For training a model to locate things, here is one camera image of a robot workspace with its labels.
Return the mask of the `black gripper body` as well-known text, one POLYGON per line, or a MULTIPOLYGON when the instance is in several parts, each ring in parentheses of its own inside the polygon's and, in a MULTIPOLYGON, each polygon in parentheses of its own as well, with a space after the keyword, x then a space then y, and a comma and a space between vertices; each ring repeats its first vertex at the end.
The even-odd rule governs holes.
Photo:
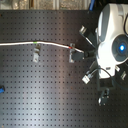
POLYGON ((95 50, 86 50, 86 51, 83 51, 83 52, 75 51, 73 53, 73 59, 75 61, 79 61, 79 60, 83 60, 83 59, 94 58, 95 55, 96 55, 95 50))

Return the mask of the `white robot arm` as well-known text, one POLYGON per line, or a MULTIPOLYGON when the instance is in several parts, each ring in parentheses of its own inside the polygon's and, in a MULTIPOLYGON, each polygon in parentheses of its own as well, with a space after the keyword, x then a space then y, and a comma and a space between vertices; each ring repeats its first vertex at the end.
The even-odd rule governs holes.
POLYGON ((101 11, 95 33, 81 27, 79 33, 94 47, 92 51, 77 50, 75 61, 95 58, 96 66, 83 79, 97 72, 100 79, 115 75, 116 66, 128 60, 128 4, 107 4, 101 11))

